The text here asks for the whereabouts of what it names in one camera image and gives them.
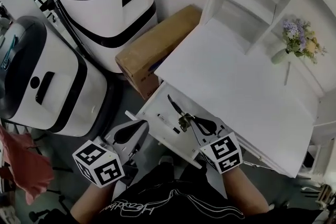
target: flower vase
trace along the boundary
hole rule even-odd
[[[278,63],[281,63],[286,58],[287,55],[288,53],[286,52],[286,49],[282,49],[273,55],[271,61],[274,65],[276,65]]]

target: floor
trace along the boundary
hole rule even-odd
[[[126,82],[123,85],[123,98],[114,119],[113,126],[129,120],[124,114],[125,110],[136,114],[144,105],[144,101],[137,92]],[[34,131],[32,136],[39,137],[41,132]],[[78,171],[73,159],[72,153],[79,148],[86,140],[62,135],[49,135],[37,142],[43,155],[51,159],[52,165],[57,167],[71,167],[73,173],[55,171],[55,179],[49,189],[59,190],[66,197],[65,204],[70,208],[89,186],[86,180]],[[155,167],[167,148],[158,145],[157,141],[147,136],[146,141],[140,152],[134,157],[139,172],[134,179],[137,182],[143,175]],[[186,162],[177,159],[175,177],[178,178]],[[247,165],[241,166],[242,170],[253,182],[253,184],[265,196],[269,204],[275,203],[281,205],[285,201],[290,201],[290,207],[299,207],[306,209],[317,209],[314,198],[306,198],[300,193],[300,187],[296,186],[297,180],[279,175],[276,172],[265,168],[254,168]],[[211,167],[208,168],[207,178],[209,183],[217,189],[222,195],[226,196],[221,176]],[[25,202],[25,193],[22,190],[16,192],[16,212],[22,223],[32,223],[28,217],[30,211],[39,212],[45,209],[58,208],[63,210],[58,202],[58,195],[54,193],[45,193],[38,197],[35,202],[28,206]]]

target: cardboard box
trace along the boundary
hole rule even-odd
[[[148,99],[159,87],[154,71],[198,25],[201,13],[199,9],[189,5],[116,55],[117,64],[143,99]]]

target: white desk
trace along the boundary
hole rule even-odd
[[[296,177],[314,120],[284,85],[284,66],[273,65],[262,46],[247,56],[199,25],[155,74],[221,118],[267,165]]]

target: desk drawer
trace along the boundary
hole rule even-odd
[[[187,132],[185,133],[180,129],[178,125],[179,115],[170,104],[167,98],[168,94],[185,112],[189,112],[193,115],[208,114],[212,116],[209,112],[196,104],[190,98],[186,97],[184,94],[166,82],[163,82],[135,117],[148,121],[150,126],[149,134],[157,139],[160,143],[165,145],[171,151],[195,167],[201,168],[199,163],[194,161],[195,157],[198,155],[199,148],[194,132],[191,127],[188,128]],[[178,129],[180,133],[177,134],[175,131],[173,131],[171,126],[169,127],[163,123],[158,118],[158,114],[162,115],[172,126]],[[226,125],[225,128],[227,133],[233,131]],[[243,155],[243,160],[246,159],[246,164],[271,168],[279,173],[282,173],[277,165],[269,162],[267,158],[260,154],[256,149],[243,141],[238,134],[236,135],[240,145],[246,149],[246,151],[248,151],[247,154]]]

